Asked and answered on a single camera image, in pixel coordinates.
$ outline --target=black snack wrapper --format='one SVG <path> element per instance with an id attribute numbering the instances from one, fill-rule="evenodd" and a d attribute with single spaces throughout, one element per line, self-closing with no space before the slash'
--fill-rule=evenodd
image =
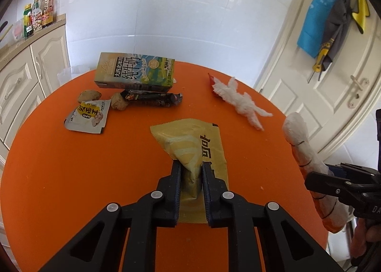
<path id="1" fill-rule="evenodd" d="M 144 105 L 151 106 L 166 106 L 170 107 L 178 105 L 182 101 L 182 94 L 174 93 L 152 93 L 152 92 L 140 92 L 135 93 L 133 90 L 124 90 L 121 96 L 126 101 L 139 102 Z"/>

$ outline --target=table top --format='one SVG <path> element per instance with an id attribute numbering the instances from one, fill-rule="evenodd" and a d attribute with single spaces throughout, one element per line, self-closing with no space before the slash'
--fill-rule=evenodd
<path id="1" fill-rule="evenodd" d="M 159 178 L 170 174 L 172 160 L 150 126 L 182 118 L 218 124 L 231 191 L 256 204 L 278 202 L 325 247 L 327 231 L 283 138 L 285 116 L 239 83 L 240 93 L 247 92 L 274 115 L 259 116 L 265 130 L 256 130 L 234 107 L 213 96 L 208 73 L 224 83 L 229 80 L 220 72 L 176 62 L 177 83 L 170 91 L 183 94 L 179 106 L 110 108 L 102 134 L 64 127 L 83 90 L 99 90 L 101 99 L 116 92 L 99 89 L 94 71 L 65 84 L 33 111 L 12 144 L 0 188 L 5 230 L 23 272 L 36 272 L 108 203 L 127 205 L 155 190 Z M 158 228 L 156 271 L 228 271 L 227 252 L 226 228 Z"/>

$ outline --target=orange and white plush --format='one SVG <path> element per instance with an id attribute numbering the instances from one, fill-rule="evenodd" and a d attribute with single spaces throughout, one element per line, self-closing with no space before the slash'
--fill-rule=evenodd
<path id="1" fill-rule="evenodd" d="M 234 77 L 230 78 L 227 85 L 222 83 L 216 77 L 211 75 L 210 77 L 214 80 L 214 84 L 212 85 L 214 93 L 220 96 L 224 101 L 233 105 L 238 114 L 246 116 L 250 125 L 259 130 L 263 130 L 263 127 L 255 113 L 265 117 L 272 116 L 272 114 L 256 106 L 248 93 L 244 92 L 243 95 L 238 93 L 238 83 Z"/>
<path id="2" fill-rule="evenodd" d="M 312 171 L 332 174 L 310 146 L 307 125 L 299 113 L 288 115 L 282 130 L 287 142 L 291 145 L 292 154 L 299 165 L 304 179 Z M 339 232 L 349 220 L 350 212 L 348 205 L 342 204 L 336 197 L 313 191 L 310 191 L 310 193 L 324 227 L 330 232 Z"/>

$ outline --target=silver screw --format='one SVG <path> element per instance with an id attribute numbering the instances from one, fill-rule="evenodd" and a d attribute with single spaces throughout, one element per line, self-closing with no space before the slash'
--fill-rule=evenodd
<path id="1" fill-rule="evenodd" d="M 159 190 L 155 190 L 151 193 L 151 197 L 153 197 L 154 199 L 159 199 L 163 196 L 163 193 Z"/>
<path id="2" fill-rule="evenodd" d="M 116 210 L 118 210 L 119 206 L 116 204 L 116 203 L 110 203 L 109 205 L 107 205 L 107 210 L 109 212 L 115 212 Z"/>
<path id="3" fill-rule="evenodd" d="M 225 198 L 225 199 L 233 199 L 234 198 L 234 193 L 231 192 L 231 191 L 226 191 L 222 194 L 222 196 Z"/>
<path id="4" fill-rule="evenodd" d="M 267 207 L 270 209 L 270 210 L 278 210 L 279 209 L 279 204 L 276 203 L 276 202 L 269 202 L 267 204 Z"/>

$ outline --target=black stitching line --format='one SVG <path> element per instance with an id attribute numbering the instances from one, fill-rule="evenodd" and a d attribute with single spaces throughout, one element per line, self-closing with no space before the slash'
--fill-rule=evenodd
<path id="1" fill-rule="evenodd" d="M 325 218 L 327 218 L 329 215 L 332 214 L 333 210 L 335 209 L 335 206 L 336 206 L 337 201 L 338 201 L 338 200 L 336 200 L 335 204 L 333 205 L 331 212 L 330 212 L 327 216 L 323 217 L 322 219 L 325 219 Z"/>
<path id="2" fill-rule="evenodd" d="M 300 168 L 302 168 L 302 167 L 305 167 L 306 165 L 309 165 L 311 162 L 312 162 L 312 159 L 310 160 L 310 162 L 309 162 L 309 163 L 307 163 L 307 164 L 304 164 L 304 165 L 299 165 L 299 167 L 300 167 Z"/>
<path id="3" fill-rule="evenodd" d="M 292 144 L 290 144 L 290 145 L 295 147 L 295 146 L 299 146 L 302 143 L 304 143 L 304 141 L 300 142 L 298 145 L 292 145 Z"/>
<path id="4" fill-rule="evenodd" d="M 324 199 L 325 196 L 326 196 L 326 195 L 322 196 L 321 198 L 314 198 L 314 197 L 312 197 L 312 199 L 314 199 L 314 200 L 321 200 L 321 199 Z"/>

